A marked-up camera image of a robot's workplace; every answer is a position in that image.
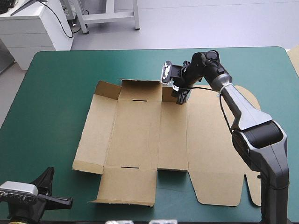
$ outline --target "cardboard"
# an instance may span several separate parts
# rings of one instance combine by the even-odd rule
[[[237,88],[259,109],[248,90]],[[102,174],[92,202],[153,206],[163,169],[188,171],[200,203],[227,206],[239,204],[245,175],[260,205],[258,173],[235,151],[216,93],[193,90],[177,105],[171,92],[158,81],[98,83],[73,163],[74,170]]]
[[[297,75],[299,76],[299,45],[289,50],[287,53],[294,66],[294,69],[297,72]]]

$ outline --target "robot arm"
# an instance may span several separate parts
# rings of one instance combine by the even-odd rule
[[[202,78],[219,92],[234,115],[232,142],[251,170],[260,172],[262,223],[287,224],[289,168],[287,136],[272,117],[251,105],[232,85],[217,51],[195,53],[183,66],[164,64],[161,84],[171,84],[177,104],[187,101],[193,85]]]

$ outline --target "cardboard sheet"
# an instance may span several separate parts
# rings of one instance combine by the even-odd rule
[[[259,108],[246,89],[239,91]],[[215,92],[193,90],[177,105],[172,88],[158,81],[99,82],[73,169],[103,174],[95,203],[153,206],[157,169],[188,171],[198,201],[237,206],[244,175],[260,204],[258,173],[232,146]],[[225,101],[225,111],[233,116]]]
[[[153,206],[156,197],[157,170],[104,168],[94,203],[121,203]]]
[[[299,76],[299,45],[288,51],[288,56]]]

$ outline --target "white desk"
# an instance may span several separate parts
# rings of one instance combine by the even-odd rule
[[[73,38],[65,36],[55,15],[39,2],[10,16],[26,0],[19,0],[7,13],[0,14],[0,39],[16,62],[27,70],[34,55],[39,51],[70,50]],[[59,17],[66,33],[71,29],[59,0],[46,3]]]

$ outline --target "cardboard flap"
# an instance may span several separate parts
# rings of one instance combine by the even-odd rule
[[[162,87],[159,81],[122,80],[121,100],[159,101]]]
[[[299,45],[288,51],[288,56],[299,76]]]
[[[244,175],[189,171],[198,201],[202,204],[237,206],[240,203]]]
[[[177,98],[172,97],[173,88],[171,86],[163,86],[162,87],[162,102],[174,102],[176,103]]]
[[[242,87],[237,87],[237,89],[259,109],[258,101],[248,90]],[[234,116],[224,100],[223,107],[231,124]],[[236,206],[240,201],[244,175],[248,174],[249,182],[252,184],[249,188],[250,193],[254,197],[253,200],[258,203],[260,185],[257,181],[259,180],[252,179],[255,172],[248,169],[233,147],[231,134],[221,112],[216,93],[192,91],[187,104],[187,113],[189,173],[198,201],[206,204]],[[221,190],[213,192],[213,190],[217,191],[214,188],[216,184],[218,187],[221,186],[223,192],[220,193]]]
[[[103,173],[116,105],[117,100],[93,95],[73,163],[74,170]]]
[[[187,171],[187,104],[161,106],[158,169]]]
[[[94,203],[122,203],[153,206],[157,170],[104,167]]]
[[[106,165],[157,169],[161,102],[119,100]]]
[[[94,91],[94,94],[108,97],[111,99],[118,99],[120,92],[121,86],[99,81]]]

